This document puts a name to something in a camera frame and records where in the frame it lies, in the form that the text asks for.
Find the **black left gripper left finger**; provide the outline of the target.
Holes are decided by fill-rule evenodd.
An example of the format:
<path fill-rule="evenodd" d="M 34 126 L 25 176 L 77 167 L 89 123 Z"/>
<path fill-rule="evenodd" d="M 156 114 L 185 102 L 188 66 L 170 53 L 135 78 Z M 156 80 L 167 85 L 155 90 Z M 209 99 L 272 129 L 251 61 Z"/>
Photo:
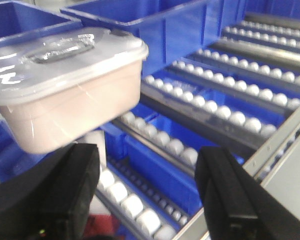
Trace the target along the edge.
<path fill-rule="evenodd" d="M 99 176 L 97 145 L 72 143 L 0 183 L 0 240 L 80 240 Z"/>

